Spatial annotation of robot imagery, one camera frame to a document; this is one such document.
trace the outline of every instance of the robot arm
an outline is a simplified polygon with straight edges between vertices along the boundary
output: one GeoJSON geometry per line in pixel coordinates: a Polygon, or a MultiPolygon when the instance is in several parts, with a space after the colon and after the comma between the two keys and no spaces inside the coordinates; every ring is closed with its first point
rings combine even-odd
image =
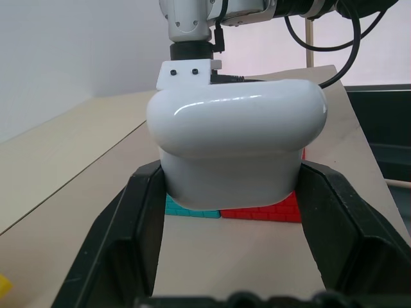
{"type": "MultiPolygon", "coordinates": [[[[209,27],[222,11],[226,0],[160,0],[162,14],[168,19],[173,42],[211,39],[209,27]]],[[[387,10],[398,0],[351,0],[359,17],[387,10]]],[[[333,10],[349,18],[338,0],[230,0],[223,18],[224,26],[243,26],[273,18],[300,15],[318,19],[333,10]]]]}

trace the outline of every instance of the white wall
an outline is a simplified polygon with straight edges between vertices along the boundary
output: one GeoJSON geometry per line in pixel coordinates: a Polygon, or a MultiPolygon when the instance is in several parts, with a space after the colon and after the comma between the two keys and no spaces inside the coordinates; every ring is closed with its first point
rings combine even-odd
{"type": "MultiPolygon", "coordinates": [[[[304,33],[304,19],[290,18],[296,31],[304,33]]],[[[225,52],[216,54],[223,60],[224,74],[260,75],[306,66],[305,49],[288,34],[284,19],[225,27],[225,52]]]]}
{"type": "Polygon", "coordinates": [[[0,0],[0,142],[93,96],[155,88],[169,58],[154,0],[0,0]]]}
{"type": "MultiPolygon", "coordinates": [[[[375,15],[361,19],[362,31],[375,15]]],[[[353,39],[351,21],[329,13],[314,22],[316,46],[335,46],[353,39]]],[[[399,0],[377,27],[361,41],[356,62],[342,78],[344,85],[411,83],[411,1],[399,0]]],[[[340,69],[351,49],[315,53],[315,65],[335,64],[340,69]]]]}
{"type": "MultiPolygon", "coordinates": [[[[375,15],[362,19],[364,31],[375,15]]],[[[304,20],[291,17],[294,30],[304,40],[304,20]]],[[[284,19],[273,19],[238,28],[225,28],[226,52],[223,72],[256,75],[306,66],[304,48],[288,33],[284,19]]],[[[335,46],[353,39],[351,21],[338,13],[329,13],[314,22],[316,46],[335,46]]],[[[400,0],[384,16],[361,44],[351,70],[342,79],[344,85],[410,83],[411,0],[400,0]]],[[[334,64],[340,69],[350,49],[335,53],[315,53],[315,65],[334,64]]]]}

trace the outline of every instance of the red lego brick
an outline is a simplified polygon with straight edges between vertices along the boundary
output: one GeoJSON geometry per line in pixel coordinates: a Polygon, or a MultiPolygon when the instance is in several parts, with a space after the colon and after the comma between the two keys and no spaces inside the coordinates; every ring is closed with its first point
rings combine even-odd
{"type": "Polygon", "coordinates": [[[276,213],[277,209],[275,207],[275,205],[269,205],[267,207],[258,207],[257,208],[259,212],[263,212],[263,213],[276,213]]]}
{"type": "Polygon", "coordinates": [[[301,215],[300,214],[286,215],[285,219],[290,223],[300,223],[301,215]]]}
{"type": "Polygon", "coordinates": [[[237,213],[238,213],[238,210],[224,210],[224,215],[222,216],[225,218],[237,218],[237,213]]]}
{"type": "Polygon", "coordinates": [[[252,219],[251,213],[247,213],[247,212],[238,212],[237,218],[238,219],[252,219]]]}
{"type": "Polygon", "coordinates": [[[270,220],[268,213],[251,213],[251,216],[255,220],[270,220]]]}
{"type": "MultiPolygon", "coordinates": [[[[305,159],[305,156],[306,150],[304,149],[302,159],[305,159]]],[[[275,205],[249,209],[221,210],[220,214],[224,218],[286,221],[289,223],[301,222],[301,215],[294,192],[287,199],[275,205]]]]}
{"type": "Polygon", "coordinates": [[[294,207],[293,206],[277,206],[277,213],[278,214],[294,214],[294,207]]]}

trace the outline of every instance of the black cable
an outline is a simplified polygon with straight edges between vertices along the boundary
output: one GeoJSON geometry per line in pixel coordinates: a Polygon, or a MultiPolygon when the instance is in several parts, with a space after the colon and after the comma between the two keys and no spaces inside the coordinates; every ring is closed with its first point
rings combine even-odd
{"type": "Polygon", "coordinates": [[[216,28],[221,28],[221,22],[223,21],[223,18],[225,17],[225,15],[227,15],[228,8],[229,8],[229,0],[223,0],[220,14],[216,18],[216,21],[215,21],[216,28]]]}
{"type": "MultiPolygon", "coordinates": [[[[364,31],[364,33],[361,34],[361,39],[363,39],[364,37],[366,37],[376,26],[377,24],[382,20],[383,16],[385,15],[387,11],[382,11],[380,12],[380,14],[378,14],[378,16],[375,18],[375,20],[372,22],[372,24],[370,24],[370,26],[364,31]]],[[[350,41],[348,43],[339,45],[339,46],[335,46],[335,47],[315,47],[315,46],[311,46],[308,45],[307,43],[305,43],[303,40],[301,40],[298,35],[296,34],[296,32],[294,31],[290,19],[288,18],[288,16],[284,17],[285,19],[285,23],[287,25],[287,29],[288,32],[290,32],[290,35],[292,36],[292,38],[294,39],[294,41],[296,41],[300,46],[304,47],[305,49],[308,50],[312,50],[312,51],[319,51],[319,52],[328,52],[328,51],[338,51],[338,50],[343,50],[349,46],[352,46],[354,41],[350,41]]]]}
{"type": "Polygon", "coordinates": [[[351,50],[351,54],[349,55],[347,62],[342,67],[342,69],[338,73],[336,73],[334,77],[319,84],[319,86],[322,89],[325,89],[326,87],[329,87],[330,85],[336,83],[347,73],[347,71],[351,68],[351,66],[353,66],[355,58],[357,57],[358,51],[360,50],[360,44],[361,44],[360,18],[358,17],[358,14],[354,6],[351,4],[350,0],[340,0],[340,3],[346,9],[347,13],[349,14],[351,18],[351,21],[353,22],[353,31],[354,31],[353,48],[351,50]]]}

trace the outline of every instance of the cyan lego brick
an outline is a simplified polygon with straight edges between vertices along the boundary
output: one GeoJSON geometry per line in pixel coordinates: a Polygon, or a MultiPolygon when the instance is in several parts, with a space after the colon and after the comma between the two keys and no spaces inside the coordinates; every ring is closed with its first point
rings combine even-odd
{"type": "Polygon", "coordinates": [[[205,217],[205,218],[220,218],[219,210],[188,210],[181,207],[167,195],[166,198],[166,215],[205,217]]]}

